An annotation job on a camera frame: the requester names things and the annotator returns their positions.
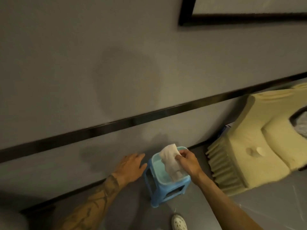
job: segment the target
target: tattoo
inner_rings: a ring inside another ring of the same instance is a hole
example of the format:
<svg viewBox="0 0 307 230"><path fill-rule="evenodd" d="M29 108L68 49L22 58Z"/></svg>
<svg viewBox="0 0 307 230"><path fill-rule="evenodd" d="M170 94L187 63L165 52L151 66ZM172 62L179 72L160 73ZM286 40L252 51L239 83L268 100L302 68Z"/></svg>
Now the tattoo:
<svg viewBox="0 0 307 230"><path fill-rule="evenodd" d="M94 226L93 223L85 223L86 220L91 216L92 209L96 211L100 208L100 204L103 205L102 209L99 210L103 215L106 211L106 206L109 197L113 196L119 191L119 185L117 179L110 175L106 181L95 191L95 193L88 198L85 204L74 209L73 213L68 216L62 222L60 230L91 230Z"/></svg>

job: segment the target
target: white tissue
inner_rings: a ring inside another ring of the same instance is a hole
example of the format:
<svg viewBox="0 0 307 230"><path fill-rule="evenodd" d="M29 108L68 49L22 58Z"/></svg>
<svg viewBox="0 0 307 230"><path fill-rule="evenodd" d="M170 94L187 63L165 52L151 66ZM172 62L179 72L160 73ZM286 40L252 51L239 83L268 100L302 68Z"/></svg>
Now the white tissue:
<svg viewBox="0 0 307 230"><path fill-rule="evenodd" d="M170 144L166 146L159 153L161 161L165 166L165 171L168 173L168 175L174 182L180 180L187 175L181 165L179 165L179 163L176 161L176 155L180 155L180 153L178 152L175 144Z"/></svg>

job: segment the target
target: gray wall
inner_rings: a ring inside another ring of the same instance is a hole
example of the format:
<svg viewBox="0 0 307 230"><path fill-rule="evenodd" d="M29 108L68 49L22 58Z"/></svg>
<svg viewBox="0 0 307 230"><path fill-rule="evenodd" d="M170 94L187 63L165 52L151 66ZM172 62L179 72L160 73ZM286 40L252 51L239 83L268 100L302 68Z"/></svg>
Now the gray wall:
<svg viewBox="0 0 307 230"><path fill-rule="evenodd" d="M1 0L0 148L307 70L307 24L178 28L180 5ZM2 204L100 180L129 152L201 142L236 101L2 163Z"/></svg>

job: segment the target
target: blue plastic stool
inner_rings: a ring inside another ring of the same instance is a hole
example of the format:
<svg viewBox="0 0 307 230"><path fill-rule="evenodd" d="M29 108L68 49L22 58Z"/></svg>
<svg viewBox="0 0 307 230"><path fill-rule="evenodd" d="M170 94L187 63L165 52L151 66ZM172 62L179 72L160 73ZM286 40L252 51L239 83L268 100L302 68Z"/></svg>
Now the blue plastic stool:
<svg viewBox="0 0 307 230"><path fill-rule="evenodd" d="M187 148L177 147L177 149L182 150ZM150 204L154 208L158 207L160 203L170 200L179 194L184 194L191 181L191 177L186 175L180 181L173 182L171 177L165 172L165 167L159 153L156 153L149 159L143 176L150 193Z"/></svg>

